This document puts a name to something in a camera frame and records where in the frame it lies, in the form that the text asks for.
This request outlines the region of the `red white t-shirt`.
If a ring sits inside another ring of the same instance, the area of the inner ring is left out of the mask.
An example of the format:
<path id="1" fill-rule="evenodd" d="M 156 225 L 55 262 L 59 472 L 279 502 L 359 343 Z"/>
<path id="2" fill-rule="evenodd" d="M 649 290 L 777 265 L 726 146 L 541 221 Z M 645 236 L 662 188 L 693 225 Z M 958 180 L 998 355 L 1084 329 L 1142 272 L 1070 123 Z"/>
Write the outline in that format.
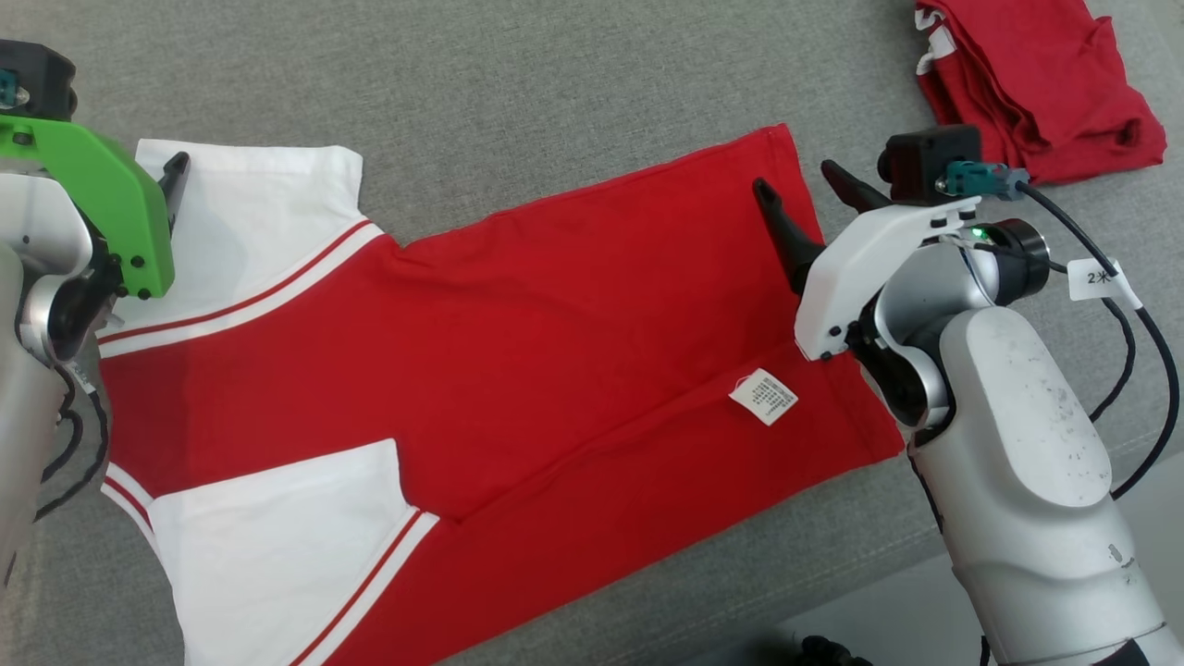
<path id="1" fill-rule="evenodd" d="M 345 147 L 189 156 L 175 281 L 99 334 L 102 489 L 184 666 L 430 666 L 905 448 L 805 359 L 751 188 L 787 127 L 400 245 Z"/>

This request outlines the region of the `red white basketball shorts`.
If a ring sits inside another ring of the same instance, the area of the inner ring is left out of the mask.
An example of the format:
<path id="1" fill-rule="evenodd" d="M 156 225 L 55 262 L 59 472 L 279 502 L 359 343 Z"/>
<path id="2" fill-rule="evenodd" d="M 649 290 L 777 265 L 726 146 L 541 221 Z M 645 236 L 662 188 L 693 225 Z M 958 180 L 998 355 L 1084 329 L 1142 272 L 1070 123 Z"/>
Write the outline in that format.
<path id="1" fill-rule="evenodd" d="M 972 124 L 989 164 L 1074 184 L 1163 164 L 1166 130 L 1130 85 L 1109 17 L 1085 0 L 915 0 L 920 89 Z"/>

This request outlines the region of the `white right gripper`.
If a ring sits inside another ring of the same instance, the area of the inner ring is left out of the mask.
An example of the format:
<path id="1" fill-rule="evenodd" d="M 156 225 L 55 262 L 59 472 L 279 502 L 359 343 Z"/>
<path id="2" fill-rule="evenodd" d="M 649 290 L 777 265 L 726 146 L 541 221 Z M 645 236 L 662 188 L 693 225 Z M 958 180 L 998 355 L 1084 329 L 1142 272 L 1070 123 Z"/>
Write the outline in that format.
<path id="1" fill-rule="evenodd" d="M 839 201 L 860 214 L 828 248 L 787 214 L 781 194 L 765 178 L 752 184 L 790 290 L 800 296 L 794 341 L 807 360 L 845 352 L 834 327 L 847 329 L 858 320 L 924 241 L 958 235 L 963 214 L 982 205 L 980 196 L 929 207 L 893 205 L 892 198 L 830 159 L 821 161 L 821 175 Z"/>

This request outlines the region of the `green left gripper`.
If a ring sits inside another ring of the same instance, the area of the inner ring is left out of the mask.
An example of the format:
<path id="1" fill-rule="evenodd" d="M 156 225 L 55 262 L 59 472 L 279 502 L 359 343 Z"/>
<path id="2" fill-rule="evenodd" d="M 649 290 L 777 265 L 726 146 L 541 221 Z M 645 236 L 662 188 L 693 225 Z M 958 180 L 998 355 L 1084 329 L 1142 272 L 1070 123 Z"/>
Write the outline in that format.
<path id="1" fill-rule="evenodd" d="M 175 278 L 169 214 L 180 210 L 189 181 L 189 153 L 169 156 L 157 184 L 99 132 L 59 119 L 0 117 L 0 156 L 47 169 L 122 258 L 127 290 L 165 297 Z"/>

